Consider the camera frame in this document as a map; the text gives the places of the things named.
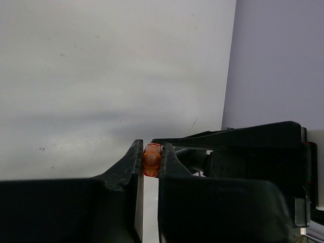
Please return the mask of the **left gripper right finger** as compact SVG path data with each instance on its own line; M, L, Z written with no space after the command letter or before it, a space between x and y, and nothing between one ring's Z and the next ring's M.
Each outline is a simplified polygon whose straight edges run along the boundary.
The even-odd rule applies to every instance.
M158 187L160 242L290 242L281 191L258 180L192 175L173 146L163 146Z

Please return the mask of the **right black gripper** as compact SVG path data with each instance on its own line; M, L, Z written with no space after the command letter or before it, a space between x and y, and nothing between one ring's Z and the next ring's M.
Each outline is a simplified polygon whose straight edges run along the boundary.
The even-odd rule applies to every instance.
M318 204L315 177L316 145L294 121L254 127L206 131L183 138L155 138L156 144L211 150L203 162L191 157L186 165L206 176L262 180L275 184L285 196L295 227L308 227Z

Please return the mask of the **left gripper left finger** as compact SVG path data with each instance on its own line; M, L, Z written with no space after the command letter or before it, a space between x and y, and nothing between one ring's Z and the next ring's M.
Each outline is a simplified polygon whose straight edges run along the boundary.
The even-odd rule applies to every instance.
M141 242L143 141L89 178L1 182L1 242Z

